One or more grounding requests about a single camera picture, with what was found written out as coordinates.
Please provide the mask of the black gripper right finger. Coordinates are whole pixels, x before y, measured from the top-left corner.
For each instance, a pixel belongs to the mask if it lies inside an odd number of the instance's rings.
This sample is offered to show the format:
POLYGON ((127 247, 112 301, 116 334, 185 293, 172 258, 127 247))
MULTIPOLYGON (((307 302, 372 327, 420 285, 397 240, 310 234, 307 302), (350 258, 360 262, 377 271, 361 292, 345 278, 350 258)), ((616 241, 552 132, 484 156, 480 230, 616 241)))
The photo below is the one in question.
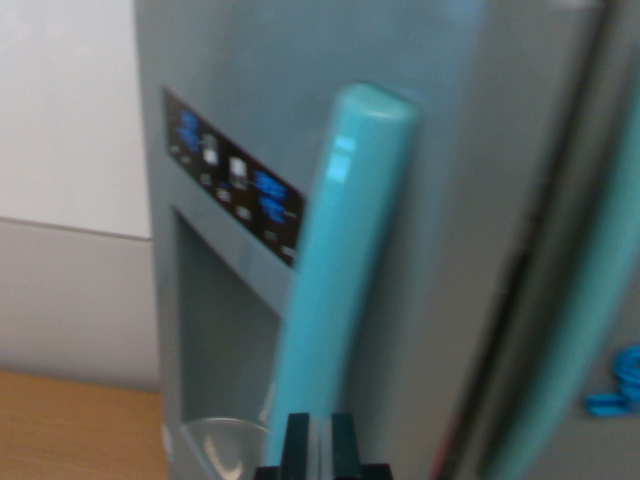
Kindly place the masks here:
POLYGON ((362 478, 354 419, 350 413, 331 416, 331 454, 332 479, 362 478))

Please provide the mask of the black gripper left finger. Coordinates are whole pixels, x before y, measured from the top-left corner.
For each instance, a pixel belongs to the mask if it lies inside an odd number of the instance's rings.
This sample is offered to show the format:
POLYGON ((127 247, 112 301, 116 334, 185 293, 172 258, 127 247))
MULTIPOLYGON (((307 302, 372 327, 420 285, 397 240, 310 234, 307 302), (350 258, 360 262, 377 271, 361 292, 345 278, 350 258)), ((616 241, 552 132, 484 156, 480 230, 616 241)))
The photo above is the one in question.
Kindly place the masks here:
POLYGON ((310 479, 310 429, 309 413, 292 413, 288 416, 279 466, 281 480, 310 479))

